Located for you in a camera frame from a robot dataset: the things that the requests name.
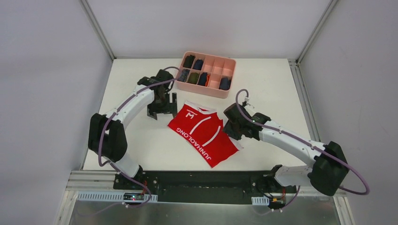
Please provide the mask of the blue orange rolled underwear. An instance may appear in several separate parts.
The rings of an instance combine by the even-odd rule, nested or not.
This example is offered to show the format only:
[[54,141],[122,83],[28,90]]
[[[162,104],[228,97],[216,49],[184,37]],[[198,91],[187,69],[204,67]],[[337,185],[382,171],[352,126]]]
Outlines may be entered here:
[[209,83],[210,76],[211,76],[210,73],[203,72],[203,73],[199,76],[197,85],[205,86],[205,87],[206,87],[206,86],[208,85],[208,83]]

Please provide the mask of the navy rolled underwear top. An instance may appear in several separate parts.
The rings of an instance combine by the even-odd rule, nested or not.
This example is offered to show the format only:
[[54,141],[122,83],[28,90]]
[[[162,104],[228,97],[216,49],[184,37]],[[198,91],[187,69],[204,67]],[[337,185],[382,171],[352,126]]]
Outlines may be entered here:
[[192,69],[194,69],[194,70],[201,70],[202,67],[203,67],[203,64],[204,64],[204,60],[202,60],[202,59],[197,59],[197,60],[194,62]]

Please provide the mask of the pink compartment organizer box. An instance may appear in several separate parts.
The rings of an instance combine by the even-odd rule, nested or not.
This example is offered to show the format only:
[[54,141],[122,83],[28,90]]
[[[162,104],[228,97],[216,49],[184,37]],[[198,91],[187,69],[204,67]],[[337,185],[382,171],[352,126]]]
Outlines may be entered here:
[[234,59],[186,52],[179,66],[175,86],[179,90],[216,98],[226,98],[234,80]]

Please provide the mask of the dark blue rolled underwear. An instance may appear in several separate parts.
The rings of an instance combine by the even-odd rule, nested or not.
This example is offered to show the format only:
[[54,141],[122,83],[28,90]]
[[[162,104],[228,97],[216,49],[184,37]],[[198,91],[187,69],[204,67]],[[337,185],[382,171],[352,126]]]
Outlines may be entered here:
[[220,80],[219,89],[220,90],[229,90],[231,86],[231,79],[228,77],[223,77]]

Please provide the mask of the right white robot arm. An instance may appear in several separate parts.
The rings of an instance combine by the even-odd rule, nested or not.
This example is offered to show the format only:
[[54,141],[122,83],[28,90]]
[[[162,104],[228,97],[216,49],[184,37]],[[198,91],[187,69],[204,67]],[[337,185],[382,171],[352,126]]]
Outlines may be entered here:
[[229,137],[240,140],[245,136],[272,144],[305,163],[304,166],[274,166],[266,175],[267,188],[272,192],[287,186],[304,186],[333,196],[349,172],[338,143],[304,139],[262,113],[250,115],[242,105],[232,104],[223,113],[228,119],[223,131]]

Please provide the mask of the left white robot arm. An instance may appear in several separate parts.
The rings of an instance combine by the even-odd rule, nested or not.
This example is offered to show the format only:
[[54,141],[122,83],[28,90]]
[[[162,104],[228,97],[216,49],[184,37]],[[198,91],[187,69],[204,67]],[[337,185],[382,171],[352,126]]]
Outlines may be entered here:
[[168,67],[160,69],[156,76],[144,76],[126,100],[107,113],[96,113],[90,119],[88,149],[97,154],[100,166],[110,164],[126,174],[125,183],[131,189],[142,186],[142,167],[128,152],[125,130],[144,109],[147,116],[155,120],[158,114],[176,117],[177,94],[171,91],[175,80]]

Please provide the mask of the blue striped rolled underwear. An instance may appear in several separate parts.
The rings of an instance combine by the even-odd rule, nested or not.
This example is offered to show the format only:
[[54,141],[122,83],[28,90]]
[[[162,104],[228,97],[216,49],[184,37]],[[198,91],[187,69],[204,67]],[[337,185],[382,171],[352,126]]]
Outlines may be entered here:
[[190,69],[183,69],[182,71],[181,71],[181,73],[180,73],[180,76],[178,77],[178,81],[179,82],[186,82],[187,81],[187,79],[188,79],[188,76],[189,76],[189,73],[190,73]]

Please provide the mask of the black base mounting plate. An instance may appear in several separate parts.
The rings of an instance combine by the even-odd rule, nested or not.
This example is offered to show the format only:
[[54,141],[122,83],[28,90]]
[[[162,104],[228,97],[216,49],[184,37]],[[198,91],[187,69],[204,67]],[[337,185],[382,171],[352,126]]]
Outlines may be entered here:
[[167,203],[251,204],[252,197],[297,191],[283,188],[269,171],[144,171],[135,180]]

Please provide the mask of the olive green rolled underwear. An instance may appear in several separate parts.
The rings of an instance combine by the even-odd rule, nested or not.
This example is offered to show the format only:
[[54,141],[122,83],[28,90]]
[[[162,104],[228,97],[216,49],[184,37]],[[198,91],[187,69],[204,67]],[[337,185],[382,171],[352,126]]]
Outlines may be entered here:
[[200,76],[199,73],[196,73],[196,72],[191,73],[191,74],[189,75],[189,77],[188,77],[187,83],[190,83],[190,84],[197,84],[198,79],[199,79],[199,76]]

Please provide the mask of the black rolled underwear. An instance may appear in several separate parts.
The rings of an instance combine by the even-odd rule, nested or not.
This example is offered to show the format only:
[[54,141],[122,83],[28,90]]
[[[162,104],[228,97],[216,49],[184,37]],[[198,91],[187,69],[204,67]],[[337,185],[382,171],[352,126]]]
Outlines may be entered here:
[[186,56],[184,59],[184,62],[183,62],[183,67],[184,68],[192,68],[195,59],[196,59],[196,56],[193,54]]

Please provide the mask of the red underwear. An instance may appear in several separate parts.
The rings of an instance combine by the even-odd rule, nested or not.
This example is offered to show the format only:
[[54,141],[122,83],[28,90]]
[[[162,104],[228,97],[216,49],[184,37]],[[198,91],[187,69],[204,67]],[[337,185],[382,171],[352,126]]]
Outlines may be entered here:
[[168,127],[186,140],[213,168],[239,151],[223,131],[217,111],[185,101]]

